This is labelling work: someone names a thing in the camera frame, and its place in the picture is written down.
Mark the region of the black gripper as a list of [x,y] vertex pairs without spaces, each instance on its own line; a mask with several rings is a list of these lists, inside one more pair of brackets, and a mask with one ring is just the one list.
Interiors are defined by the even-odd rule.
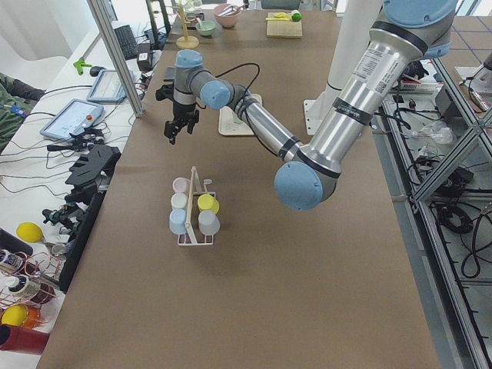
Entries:
[[187,128],[187,133],[192,134],[195,125],[199,122],[199,111],[196,109],[196,104],[184,105],[177,101],[173,102],[172,121],[165,122],[164,136],[168,138],[171,145],[176,142],[176,137],[183,127]]

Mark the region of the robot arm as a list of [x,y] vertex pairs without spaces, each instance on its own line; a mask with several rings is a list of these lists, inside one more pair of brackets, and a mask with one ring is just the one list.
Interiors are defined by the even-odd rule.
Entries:
[[306,211],[328,199],[341,175],[341,162],[387,93],[411,62],[445,55],[450,47],[454,1],[350,1],[337,49],[350,56],[337,96],[322,99],[321,123],[307,144],[300,142],[239,84],[213,76],[194,50],[177,53],[174,78],[156,91],[173,104],[164,133],[174,141],[198,122],[197,101],[228,107],[283,162],[274,189],[288,208]]

